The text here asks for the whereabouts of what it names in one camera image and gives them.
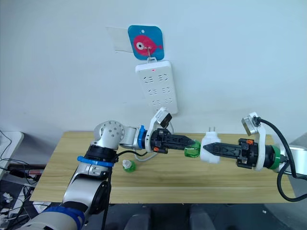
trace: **blue clamp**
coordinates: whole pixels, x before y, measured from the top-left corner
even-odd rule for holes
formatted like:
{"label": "blue clamp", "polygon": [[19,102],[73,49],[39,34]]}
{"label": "blue clamp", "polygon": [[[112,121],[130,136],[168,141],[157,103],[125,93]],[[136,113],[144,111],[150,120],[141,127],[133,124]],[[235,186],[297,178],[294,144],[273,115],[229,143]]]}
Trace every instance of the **blue clamp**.
{"label": "blue clamp", "polygon": [[100,166],[104,166],[104,167],[113,167],[114,163],[111,162],[106,162],[106,161],[94,161],[94,160],[90,160],[90,159],[86,159],[83,156],[79,156],[77,158],[78,161],[83,162],[83,163],[88,163],[88,164],[94,164],[94,165],[100,165]]}
{"label": "blue clamp", "polygon": [[71,207],[63,207],[63,206],[50,207],[44,210],[43,212],[59,212],[70,216],[76,222],[78,230],[81,229],[85,221],[84,213],[81,212],[80,210]]}
{"label": "blue clamp", "polygon": [[139,136],[138,136],[138,144],[139,144],[139,147],[141,149],[143,149],[143,147],[142,147],[142,137],[143,137],[143,134],[144,134],[145,131],[146,131],[146,129],[144,128],[144,126],[141,126]]}

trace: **table top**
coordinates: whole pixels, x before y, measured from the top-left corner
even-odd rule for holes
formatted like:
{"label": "table top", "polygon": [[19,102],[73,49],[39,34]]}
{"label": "table top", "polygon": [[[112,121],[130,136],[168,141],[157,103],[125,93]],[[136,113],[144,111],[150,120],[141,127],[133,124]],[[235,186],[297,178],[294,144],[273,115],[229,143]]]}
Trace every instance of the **table top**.
{"label": "table top", "polygon": [[[203,134],[184,134],[201,140]],[[221,142],[237,144],[244,134],[219,134]],[[94,136],[92,132],[65,132],[39,180],[31,200],[61,202],[69,181]],[[273,144],[267,135],[266,144]],[[136,171],[125,172],[122,160],[134,160]],[[279,195],[272,170],[256,172],[239,168],[234,159],[221,158],[209,164],[200,158],[187,158],[183,151],[169,150],[146,162],[126,153],[112,174],[110,203],[285,203]],[[294,196],[287,176],[283,190]]]}
{"label": "table top", "polygon": [[[0,133],[0,155],[1,159],[12,158],[12,155],[15,153],[16,149],[18,149],[20,143],[24,138],[24,134],[22,132],[3,132],[9,139],[12,140],[11,144],[10,140],[8,140],[2,133]],[[0,161],[1,168],[7,168],[10,164],[9,161]],[[3,177],[5,171],[0,169],[0,180]]]}

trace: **fish sticker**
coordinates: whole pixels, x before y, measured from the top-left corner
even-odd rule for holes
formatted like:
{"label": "fish sticker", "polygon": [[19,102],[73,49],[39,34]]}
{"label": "fish sticker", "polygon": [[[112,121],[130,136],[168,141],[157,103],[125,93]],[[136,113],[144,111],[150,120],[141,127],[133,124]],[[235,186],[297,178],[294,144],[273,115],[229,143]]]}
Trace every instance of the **fish sticker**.
{"label": "fish sticker", "polygon": [[148,57],[148,49],[150,54],[153,54],[157,48],[163,49],[162,45],[156,45],[152,39],[146,35],[138,35],[133,40],[135,50],[144,56]]}
{"label": "fish sticker", "polygon": [[157,60],[164,58],[162,31],[156,26],[131,25],[128,35],[134,56],[146,60],[150,56]]}

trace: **electrical socket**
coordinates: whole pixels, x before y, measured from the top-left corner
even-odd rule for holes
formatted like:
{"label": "electrical socket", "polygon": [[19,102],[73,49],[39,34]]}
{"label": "electrical socket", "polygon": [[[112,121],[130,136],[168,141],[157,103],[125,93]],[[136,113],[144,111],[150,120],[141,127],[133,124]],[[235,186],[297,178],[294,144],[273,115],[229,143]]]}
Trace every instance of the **electrical socket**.
{"label": "electrical socket", "polygon": [[154,112],[166,107],[171,114],[178,112],[172,66],[169,61],[149,62],[137,65],[145,98]]}

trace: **green bottle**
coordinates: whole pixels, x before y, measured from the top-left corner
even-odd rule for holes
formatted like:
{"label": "green bottle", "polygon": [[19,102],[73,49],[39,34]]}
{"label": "green bottle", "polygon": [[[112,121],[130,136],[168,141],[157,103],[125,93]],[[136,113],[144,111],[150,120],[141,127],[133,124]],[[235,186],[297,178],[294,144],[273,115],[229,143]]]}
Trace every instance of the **green bottle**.
{"label": "green bottle", "polygon": [[184,155],[186,157],[198,157],[201,153],[201,143],[194,140],[194,144],[184,148]]}
{"label": "green bottle", "polygon": [[128,173],[131,173],[135,170],[136,165],[134,161],[129,160],[123,160],[123,170],[125,170]]}

